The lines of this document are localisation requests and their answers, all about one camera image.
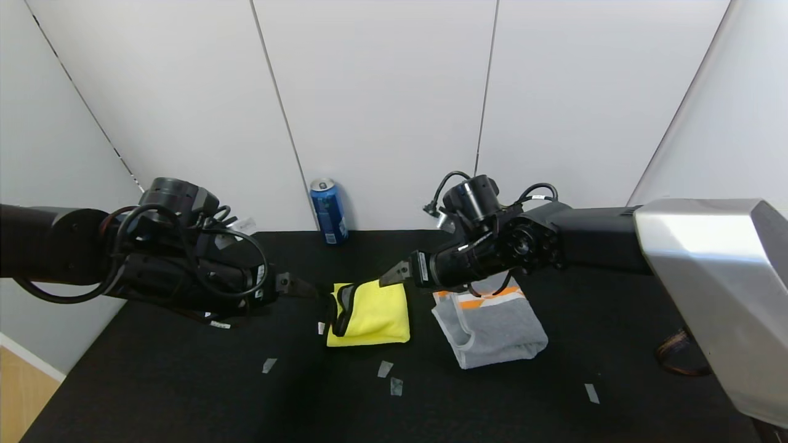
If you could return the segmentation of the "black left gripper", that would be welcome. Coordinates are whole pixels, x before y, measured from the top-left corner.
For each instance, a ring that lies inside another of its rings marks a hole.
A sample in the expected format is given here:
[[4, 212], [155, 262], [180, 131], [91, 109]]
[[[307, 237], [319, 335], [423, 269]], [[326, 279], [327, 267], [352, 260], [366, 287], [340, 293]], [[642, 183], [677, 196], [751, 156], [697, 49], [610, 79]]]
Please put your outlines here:
[[259, 308], [268, 305], [278, 297], [318, 300], [330, 294], [330, 284], [315, 284], [296, 277], [290, 272], [276, 274], [276, 294], [274, 277], [265, 270], [263, 264], [247, 267], [202, 259], [200, 271], [205, 275], [211, 288], [221, 292], [240, 293], [257, 288], [254, 293], [243, 298], [218, 297], [205, 289], [199, 290], [200, 303], [205, 308]]

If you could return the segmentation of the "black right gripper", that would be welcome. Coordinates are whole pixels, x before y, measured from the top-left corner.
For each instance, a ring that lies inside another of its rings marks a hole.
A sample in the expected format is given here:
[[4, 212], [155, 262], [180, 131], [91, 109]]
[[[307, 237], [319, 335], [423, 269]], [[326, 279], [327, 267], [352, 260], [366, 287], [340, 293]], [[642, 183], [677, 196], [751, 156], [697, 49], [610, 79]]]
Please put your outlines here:
[[473, 280], [470, 259], [457, 245], [438, 252], [416, 250], [378, 278], [380, 288], [414, 280], [426, 289], [449, 289]]

